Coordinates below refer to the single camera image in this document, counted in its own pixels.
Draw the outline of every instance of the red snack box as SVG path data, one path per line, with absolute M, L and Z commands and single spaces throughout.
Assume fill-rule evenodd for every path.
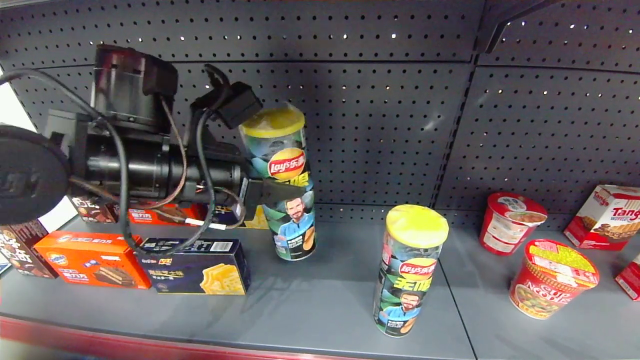
M 69 197 L 78 215 L 85 222 L 102 222 L 106 224 L 118 222 L 117 204 L 98 205 L 97 197 Z
M 616 276 L 616 282 L 633 301 L 640 301 L 640 255 Z
M 582 249 L 619 251 L 640 229 L 640 189 L 598 185 L 564 230 Z
M 134 235 L 136 242 L 141 238 Z M 35 248 L 66 282 L 149 289 L 133 249 L 118 234 L 54 231 Z
M 47 234 L 38 220 L 0 226 L 0 252 L 20 274 L 54 279 L 58 274 L 33 248 Z
M 204 220 L 206 205 L 192 204 L 189 208 L 180 208 L 176 204 L 164 205 L 160 210 L 168 215 L 180 218 L 192 218 L 195 220 Z M 170 217 L 162 216 L 152 210 L 129 209 L 129 220 L 133 224 L 150 224 L 150 225 L 189 225 L 184 222 L 178 222 Z

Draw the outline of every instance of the pegboard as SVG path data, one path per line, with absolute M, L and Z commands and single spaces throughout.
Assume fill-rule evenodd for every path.
M 173 113 L 208 92 L 202 63 L 178 63 Z M 470 73 L 462 63 L 217 63 L 232 81 L 251 84 L 265 107 L 290 102 L 305 112 L 316 201 L 428 205 Z M 48 73 L 89 99 L 92 67 Z M 36 79 L 13 87 L 42 129 L 50 108 L 77 111 Z M 215 137 L 242 147 L 237 130 L 217 123 Z
M 481 65 L 640 72 L 640 3 L 563 1 L 512 20 Z
M 469 227 L 479 231 L 484 221 L 484 210 L 465 211 L 439 209 L 438 212 L 447 219 L 451 227 Z M 538 229 L 562 231 L 571 219 L 573 219 L 573 215 L 571 214 L 549 214 L 547 220 L 538 226 Z
M 316 204 L 316 217 L 323 222 L 357 222 L 359 224 L 384 225 L 387 213 L 393 206 Z M 484 220 L 484 211 L 442 210 L 450 227 L 469 227 L 480 230 Z M 539 230 L 562 231 L 573 215 L 550 214 Z
M 168 61 L 469 61 L 482 1 L 51 2 L 0 11 L 5 69 L 93 63 L 95 45 Z
M 637 185 L 640 76 L 478 67 L 436 208 L 507 190 L 576 213 L 596 184 Z

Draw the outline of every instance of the red noodle cup lid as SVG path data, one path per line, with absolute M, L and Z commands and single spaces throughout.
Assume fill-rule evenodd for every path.
M 536 226 L 547 219 L 547 210 L 537 202 L 509 192 L 489 195 L 487 205 L 495 213 L 517 224 Z
M 590 289 L 600 281 L 598 268 L 586 256 L 558 241 L 531 240 L 524 254 L 535 269 L 561 284 Z

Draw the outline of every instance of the red cup noodle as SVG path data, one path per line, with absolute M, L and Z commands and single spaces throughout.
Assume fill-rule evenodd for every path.
M 599 280 L 596 266 L 580 252 L 554 240 L 531 240 L 509 298 L 526 315 L 546 319 Z
M 547 219 L 547 210 L 524 196 L 498 192 L 489 195 L 480 244 L 496 255 L 508 256 Z

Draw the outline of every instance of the wire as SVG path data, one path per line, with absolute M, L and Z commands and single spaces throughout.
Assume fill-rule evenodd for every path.
M 16 69 L 5 72 L 0 76 L 0 85 L 8 83 L 9 81 L 13 81 L 24 76 L 33 76 L 38 80 L 51 85 L 53 87 L 59 88 L 71 101 L 78 105 L 83 111 L 87 112 L 94 119 L 99 119 L 104 117 L 98 110 L 89 105 L 88 102 L 84 101 L 80 96 L 74 93 L 70 88 L 61 83 L 58 79 L 53 76 L 47 74 L 46 72 L 42 72 L 36 69 Z
M 81 179 L 75 175 L 71 175 L 69 177 L 69 181 L 74 183 L 75 185 L 80 186 L 81 188 L 88 190 L 92 193 L 95 193 L 97 195 L 100 195 L 101 197 L 107 199 L 107 200 L 111 200 L 113 202 L 120 202 L 120 198 L 117 197 L 116 195 L 113 195 L 112 193 L 108 192 L 106 189 L 101 188 L 99 186 L 96 186 L 94 184 L 91 184 L 90 182 L 88 182 L 87 180 Z M 132 209 L 140 209 L 142 210 L 139 206 L 137 205 L 132 205 L 131 206 Z M 151 211 L 155 211 L 156 213 L 159 213 L 160 215 L 166 216 L 172 220 L 177 220 L 177 221 L 185 221 L 185 218 L 181 218 L 181 217 L 177 217 L 175 215 L 171 215 L 168 213 L 165 213 L 164 211 L 162 211 L 161 209 L 150 209 Z
M 205 65 L 205 70 L 210 74 L 215 74 L 222 80 L 221 95 L 218 97 L 215 103 L 210 107 L 211 111 L 216 111 L 220 107 L 222 102 L 225 100 L 225 98 L 227 97 L 227 94 L 230 91 L 230 84 L 229 84 L 228 78 L 220 69 L 217 69 L 216 67 L 213 67 L 212 65 L 207 64 Z M 35 69 L 11 70 L 9 72 L 4 73 L 2 76 L 0 76 L 0 86 L 9 81 L 19 79 L 23 76 L 33 76 L 34 78 L 37 78 L 40 81 L 47 83 L 48 85 L 52 85 L 54 87 L 60 88 L 60 90 L 69 99 L 71 99 L 73 103 L 78 105 L 83 111 L 89 113 L 93 117 L 92 125 L 104 126 L 107 129 L 107 131 L 113 138 L 113 142 L 116 146 L 116 151 L 118 154 L 118 160 L 120 163 L 120 198 L 119 198 L 120 214 L 128 214 L 129 212 L 129 162 L 127 161 L 127 155 L 125 153 L 122 139 L 120 138 L 120 135 L 118 134 L 116 129 L 113 127 L 113 125 L 109 123 L 109 121 L 104 117 L 103 114 L 101 114 L 98 110 L 96 110 L 91 105 L 89 105 L 86 101 L 80 98 L 80 96 L 78 96 L 76 93 L 71 91 L 71 89 L 69 89 L 63 83 L 58 81 L 56 78 L 42 71 L 35 70 Z M 204 233 L 209 228 L 209 225 L 211 224 L 212 218 L 213 218 L 213 211 L 216 207 L 216 196 L 214 193 L 213 181 L 211 180 L 209 167 L 207 165 L 206 157 L 204 156 L 204 148 L 202 145 L 202 131 L 205 123 L 206 123 L 206 119 L 204 117 L 200 117 L 200 119 L 198 120 L 197 132 L 196 132 L 196 149 L 198 151 L 198 159 L 200 160 L 200 165 L 202 167 L 202 172 L 205 178 L 205 182 L 207 183 L 208 189 L 210 189 L 209 190 L 209 195 L 210 195 L 209 209 L 207 209 L 207 214 L 204 219 L 204 223 L 202 224 L 202 226 L 198 228 L 198 230 L 194 235 L 192 235 L 192 237 L 190 237 L 187 241 L 180 244 L 179 246 L 172 249 L 164 250 L 164 251 L 148 252 L 145 249 L 139 247 L 138 244 L 136 244 L 135 240 L 133 240 L 133 237 L 131 234 L 131 228 L 129 224 L 129 217 L 121 216 L 118 221 L 118 224 L 120 225 L 120 232 L 122 233 L 124 240 L 132 249 L 136 249 L 136 251 L 145 255 L 148 254 L 148 255 L 155 255 L 155 256 L 163 256 L 163 255 L 173 254 L 174 252 L 177 252 L 179 250 L 182 250 L 190 246 L 202 235 L 202 233 Z
M 169 118 L 169 123 L 171 124 L 171 130 L 173 131 L 173 134 L 175 135 L 176 139 L 178 139 L 178 147 L 180 148 L 180 155 L 182 156 L 182 175 L 180 176 L 180 182 L 178 183 L 178 186 L 169 196 L 167 196 L 167 198 L 158 202 L 153 202 L 148 205 L 139 205 L 137 207 L 138 209 L 143 209 L 143 210 L 156 209 L 156 208 L 162 207 L 163 205 L 167 205 L 168 203 L 173 201 L 178 196 L 178 194 L 180 194 L 180 192 L 182 191 L 182 188 L 184 187 L 184 183 L 187 181 L 187 150 L 185 150 L 184 148 L 184 144 L 182 143 L 182 138 L 180 137 L 178 128 L 175 126 L 175 121 L 173 119 L 173 115 L 171 114 L 171 110 L 169 110 L 169 106 L 166 104 L 164 97 L 161 97 L 160 100 L 162 101 L 164 112 L 166 113 L 166 116 Z
M 234 193 L 233 191 L 227 188 L 216 187 L 216 189 L 226 193 L 227 195 L 231 195 L 231 197 L 234 198 L 234 200 L 236 201 L 236 204 L 240 207 L 240 214 L 238 215 L 238 221 L 235 224 L 227 225 L 227 229 L 235 229 L 236 227 L 242 225 L 242 223 L 244 222 L 244 217 L 246 216 L 246 207 L 242 204 L 242 201 L 240 201 L 240 198 L 238 197 L 238 195 L 236 195 L 236 193 Z

